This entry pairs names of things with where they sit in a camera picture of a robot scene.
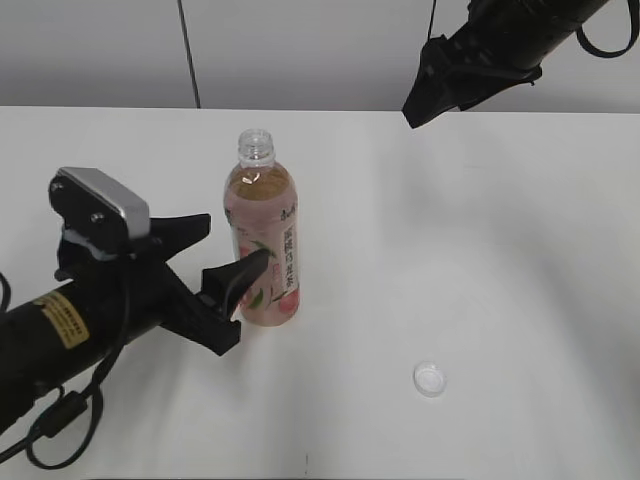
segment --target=black strap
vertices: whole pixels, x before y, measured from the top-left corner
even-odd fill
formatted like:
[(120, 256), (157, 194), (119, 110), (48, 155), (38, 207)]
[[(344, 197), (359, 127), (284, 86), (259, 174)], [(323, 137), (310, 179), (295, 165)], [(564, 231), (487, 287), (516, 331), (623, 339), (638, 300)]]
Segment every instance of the black strap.
[(594, 46), (584, 33), (582, 27), (578, 29), (576, 35), (580, 46), (584, 48), (591, 55), (595, 55), (600, 58), (616, 58), (627, 53), (635, 45), (640, 35), (640, 0), (627, 0), (629, 5), (629, 16), (631, 19), (631, 38), (629, 39), (629, 45), (622, 50), (616, 50), (615, 52), (605, 52)]

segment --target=bottle neck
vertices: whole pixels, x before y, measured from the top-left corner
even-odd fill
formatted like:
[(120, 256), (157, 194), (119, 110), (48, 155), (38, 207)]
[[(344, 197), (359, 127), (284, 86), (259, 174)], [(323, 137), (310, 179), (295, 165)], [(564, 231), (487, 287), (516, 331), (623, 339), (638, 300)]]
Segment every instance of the bottle neck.
[(238, 160), (242, 168), (268, 168), (276, 163), (273, 140), (266, 130), (247, 130), (238, 140)]

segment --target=yellow warning label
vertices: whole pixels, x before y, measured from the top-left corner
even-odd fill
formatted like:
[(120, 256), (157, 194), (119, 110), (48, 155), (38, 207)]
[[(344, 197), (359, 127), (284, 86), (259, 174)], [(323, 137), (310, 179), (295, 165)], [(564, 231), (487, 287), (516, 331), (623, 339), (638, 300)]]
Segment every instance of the yellow warning label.
[(67, 298), (59, 292), (49, 292), (33, 302), (42, 306), (42, 313), (56, 329), (64, 347), (70, 350), (89, 338), (82, 317)]

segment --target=black cable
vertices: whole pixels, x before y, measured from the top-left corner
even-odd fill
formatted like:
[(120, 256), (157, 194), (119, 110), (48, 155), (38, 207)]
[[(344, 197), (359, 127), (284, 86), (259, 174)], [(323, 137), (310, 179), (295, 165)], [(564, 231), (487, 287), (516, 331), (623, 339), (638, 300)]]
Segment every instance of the black cable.
[(196, 102), (196, 108), (200, 106), (200, 92), (198, 91), (198, 82), (196, 81), (196, 69), (193, 66), (193, 56), (191, 55), (191, 44), (189, 42), (189, 32), (187, 31), (187, 21), (184, 18), (184, 7), (182, 0), (178, 2), (178, 14), (180, 16), (180, 28), (182, 29), (182, 39), (184, 40), (184, 49), (187, 52), (187, 64), (189, 65), (189, 76), (191, 77), (191, 88), (193, 89), (193, 97)]
[(438, 3), (438, 0), (433, 0), (433, 3), (431, 4), (431, 19), (429, 20), (429, 33), (427, 34), (427, 40), (431, 40), (431, 32), (433, 30), (433, 20), (436, 17), (436, 3)]
[(578, 43), (580, 43), (580, 46), (591, 55), (600, 58), (620, 57), (631, 50), (636, 44), (638, 36), (640, 35), (640, 0), (627, 0), (627, 4), (629, 6), (629, 16), (631, 19), (631, 37), (629, 38), (629, 43), (625, 48), (623, 48), (622, 50), (616, 50), (614, 52), (605, 52), (604, 50), (600, 50), (589, 41), (582, 27), (580, 27), (576, 32), (576, 36), (578, 37)]
[(0, 313), (4, 313), (9, 309), (11, 303), (11, 285), (0, 272), (0, 285), (2, 285), (2, 300), (0, 300)]
[[(3, 303), (4, 296), (6, 296), (6, 290), (4, 290), (3, 295)], [(74, 463), (78, 458), (82, 456), (85, 452), (91, 440), (93, 439), (96, 430), (98, 429), (98, 425), (100, 424), (100, 420), (102, 419), (102, 413), (104, 411), (104, 397), (102, 395), (102, 391), (100, 390), (100, 385), (109, 375), (109, 372), (113, 368), (116, 363), (116, 360), (120, 356), (123, 348), (127, 344), (127, 336), (129, 333), (129, 325), (131, 323), (131, 284), (128, 273), (128, 267), (125, 266), (122, 273), (122, 293), (124, 297), (124, 309), (123, 309), (123, 318), (122, 325), (120, 326), (120, 331), (118, 333), (118, 337), (113, 345), (113, 348), (109, 351), (109, 353), (105, 356), (105, 358), (98, 364), (96, 369), (93, 371), (93, 375), (91, 376), (91, 381), (89, 385), (82, 390), (80, 394), (77, 392), (71, 392), (68, 396), (64, 394), (64, 387), (59, 386), (58, 391), (60, 395), (58, 399), (48, 407), (44, 412), (42, 412), (38, 418), (35, 420), (27, 436), (9, 447), (4, 452), (0, 453), (0, 464), (14, 457), (21, 451), (25, 450), (27, 454), (27, 458), (29, 461), (43, 470), (58, 470), (61, 468), (68, 467), (72, 463)], [(64, 403), (65, 399), (69, 396), (74, 395), (82, 397), (82, 400), (91, 399), (91, 419), (89, 422), (89, 428), (87, 429), (87, 433), (82, 440), (80, 446), (76, 449), (76, 451), (63, 462), (49, 465), (43, 463), (35, 454), (33, 450), (34, 443), (44, 436), (43, 432), (43, 424), (45, 421), (51, 418), (51, 415), (55, 414), (57, 409)]]

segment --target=white wall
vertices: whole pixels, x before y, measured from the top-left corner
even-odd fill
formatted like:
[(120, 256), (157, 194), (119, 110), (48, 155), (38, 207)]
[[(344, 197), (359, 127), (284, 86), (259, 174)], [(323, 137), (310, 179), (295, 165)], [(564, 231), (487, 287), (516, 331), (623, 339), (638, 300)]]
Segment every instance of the white wall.
[[(442, 0), (452, 34), (468, 0)], [(184, 0), (206, 108), (396, 110), (413, 82), (430, 0)], [(628, 40), (625, 0), (587, 25), (602, 48)], [(191, 107), (175, 0), (2, 0), (0, 104)], [(492, 111), (640, 112), (640, 46), (602, 60), (569, 39), (535, 88)]]

